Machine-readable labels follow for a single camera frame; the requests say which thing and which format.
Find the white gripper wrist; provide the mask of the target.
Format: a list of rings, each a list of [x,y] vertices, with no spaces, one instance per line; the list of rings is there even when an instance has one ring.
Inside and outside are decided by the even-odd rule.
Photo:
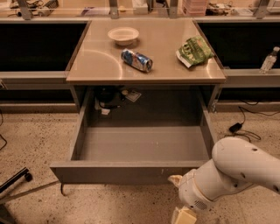
[[[183,177],[171,175],[168,180],[178,187],[181,202],[196,213],[208,211],[214,206],[218,189],[218,174],[214,169],[192,169]],[[195,224],[197,215],[187,207],[176,207],[171,224]]]

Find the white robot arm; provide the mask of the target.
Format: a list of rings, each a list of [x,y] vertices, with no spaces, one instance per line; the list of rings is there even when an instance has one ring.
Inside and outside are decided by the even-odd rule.
[[[280,193],[280,159],[237,137],[224,137],[213,146],[212,158],[184,175],[168,180],[178,188],[183,205],[194,213],[255,186]]]

